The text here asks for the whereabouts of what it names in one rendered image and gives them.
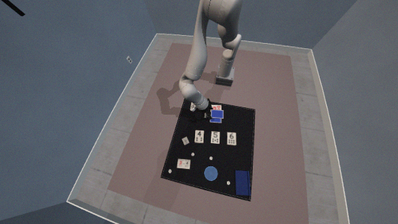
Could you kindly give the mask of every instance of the blue circle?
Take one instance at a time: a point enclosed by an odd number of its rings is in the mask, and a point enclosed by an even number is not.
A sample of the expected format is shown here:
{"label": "blue circle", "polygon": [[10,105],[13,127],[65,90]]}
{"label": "blue circle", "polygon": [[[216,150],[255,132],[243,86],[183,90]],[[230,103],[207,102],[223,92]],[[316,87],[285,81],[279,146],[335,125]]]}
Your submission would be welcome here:
{"label": "blue circle", "polygon": [[217,176],[218,176],[218,172],[214,166],[208,166],[204,170],[204,177],[209,181],[215,180],[217,178]]}

